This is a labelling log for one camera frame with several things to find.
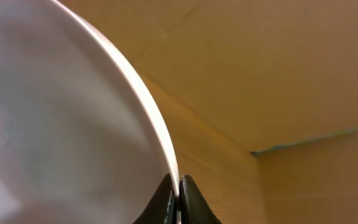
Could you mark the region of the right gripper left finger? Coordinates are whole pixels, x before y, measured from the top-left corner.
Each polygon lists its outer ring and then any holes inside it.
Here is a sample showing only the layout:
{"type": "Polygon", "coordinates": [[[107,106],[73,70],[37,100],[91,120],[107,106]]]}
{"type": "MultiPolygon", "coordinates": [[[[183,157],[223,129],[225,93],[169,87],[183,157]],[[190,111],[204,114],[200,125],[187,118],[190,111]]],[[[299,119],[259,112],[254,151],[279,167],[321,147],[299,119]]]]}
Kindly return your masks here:
{"type": "Polygon", "coordinates": [[[174,224],[176,204],[170,174],[166,174],[134,224],[174,224]]]}

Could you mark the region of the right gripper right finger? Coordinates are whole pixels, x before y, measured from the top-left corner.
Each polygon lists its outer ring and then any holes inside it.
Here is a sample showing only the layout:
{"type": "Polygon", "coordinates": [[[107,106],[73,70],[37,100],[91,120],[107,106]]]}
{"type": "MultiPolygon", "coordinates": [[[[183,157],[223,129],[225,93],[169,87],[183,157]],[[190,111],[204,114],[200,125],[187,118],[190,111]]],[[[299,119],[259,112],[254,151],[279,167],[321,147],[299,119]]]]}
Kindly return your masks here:
{"type": "Polygon", "coordinates": [[[188,174],[180,181],[180,210],[182,224],[222,224],[188,174]]]}

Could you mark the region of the white plate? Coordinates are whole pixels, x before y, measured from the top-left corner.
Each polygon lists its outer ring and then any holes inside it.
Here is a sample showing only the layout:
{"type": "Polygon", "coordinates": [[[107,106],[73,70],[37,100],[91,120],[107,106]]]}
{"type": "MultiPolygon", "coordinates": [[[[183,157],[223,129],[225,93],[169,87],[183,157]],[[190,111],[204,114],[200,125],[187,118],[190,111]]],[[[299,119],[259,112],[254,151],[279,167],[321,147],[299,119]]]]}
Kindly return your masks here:
{"type": "Polygon", "coordinates": [[[59,1],[0,1],[0,223],[134,223],[172,140],[123,54],[59,1]]]}

